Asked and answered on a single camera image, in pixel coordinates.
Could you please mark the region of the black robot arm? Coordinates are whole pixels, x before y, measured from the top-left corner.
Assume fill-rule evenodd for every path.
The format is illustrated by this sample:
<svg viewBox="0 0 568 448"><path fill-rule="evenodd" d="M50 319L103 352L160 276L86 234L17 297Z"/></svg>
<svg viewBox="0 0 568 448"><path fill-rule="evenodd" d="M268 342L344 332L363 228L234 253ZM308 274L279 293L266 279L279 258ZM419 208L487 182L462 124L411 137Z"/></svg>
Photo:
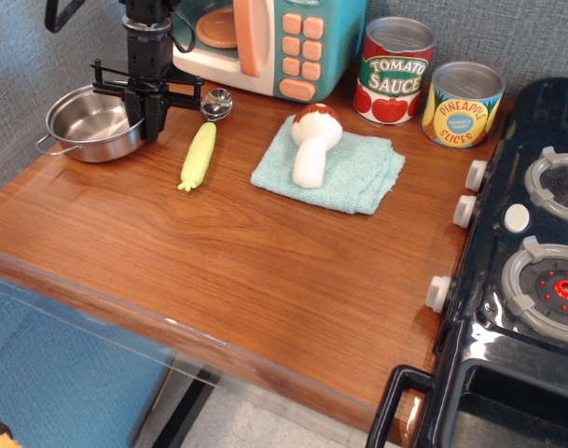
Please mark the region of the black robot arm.
<svg viewBox="0 0 568 448"><path fill-rule="evenodd" d="M122 18L127 34L125 61L94 60L93 90L118 97L125 105L131 125L142 122L142 137L158 139L170 107L199 111L204 80L181 71L173 63L173 51L188 53L196 44L192 35L182 46L173 33L173 19L189 26L177 1L131 0L123 3Z"/></svg>

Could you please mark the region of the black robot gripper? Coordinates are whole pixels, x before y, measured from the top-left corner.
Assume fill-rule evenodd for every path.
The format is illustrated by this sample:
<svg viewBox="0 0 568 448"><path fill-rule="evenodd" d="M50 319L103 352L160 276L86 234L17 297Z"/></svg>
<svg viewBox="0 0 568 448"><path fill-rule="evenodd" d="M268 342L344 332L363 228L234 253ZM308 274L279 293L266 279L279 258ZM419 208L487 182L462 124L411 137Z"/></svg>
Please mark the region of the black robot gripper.
<svg viewBox="0 0 568 448"><path fill-rule="evenodd" d="M189 30L186 44L175 37L171 17L153 24L125 17L122 24L127 32L128 58L91 64L93 90L120 98L131 126L145 120L148 143L155 142L163 131L170 107L201 108L203 80L173 64L175 50L186 54L196 47L194 27L185 17L181 21Z"/></svg>

